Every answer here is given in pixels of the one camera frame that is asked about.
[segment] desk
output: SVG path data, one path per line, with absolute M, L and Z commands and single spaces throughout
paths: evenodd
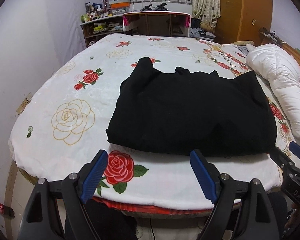
M 188 37 L 191 15 L 170 11 L 129 12 L 123 14 L 123 30 L 138 28 L 140 35 Z

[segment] wooden wardrobe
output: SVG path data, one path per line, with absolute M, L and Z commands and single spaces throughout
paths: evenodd
M 228 44 L 251 40 L 258 46 L 263 40 L 259 29 L 270 30 L 272 0 L 220 0 L 220 9 L 215 42 Z

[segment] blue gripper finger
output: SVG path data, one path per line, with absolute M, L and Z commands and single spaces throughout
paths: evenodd
M 200 184 L 204 196 L 215 204 L 218 200 L 216 191 L 216 182 L 211 178 L 208 170 L 203 165 L 196 151 L 190 153 L 190 165 L 194 171 L 195 176 Z
M 289 144 L 289 150 L 300 159 L 300 145 L 295 142 Z
M 82 203 L 86 203 L 89 199 L 91 199 L 96 191 L 103 172 L 108 165 L 107 152 L 105 150 L 100 150 L 93 161 L 89 164 L 93 164 L 93 166 L 89 173 L 85 176 L 84 182 L 82 183 L 82 193 L 80 196 Z

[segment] folded clothing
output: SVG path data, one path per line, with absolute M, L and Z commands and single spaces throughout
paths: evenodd
M 276 130 L 254 72 L 234 79 L 181 67 L 162 73 L 145 57 L 121 84 L 106 133 L 108 142 L 141 151 L 238 156 L 267 152 Z

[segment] black cable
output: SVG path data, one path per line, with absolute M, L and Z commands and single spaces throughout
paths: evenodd
M 153 232 L 153 228 L 152 228 L 151 219 L 150 219 L 150 226 L 151 226 L 151 231 L 152 231 L 153 239 L 155 240 L 155 236 L 154 236 L 154 232 Z

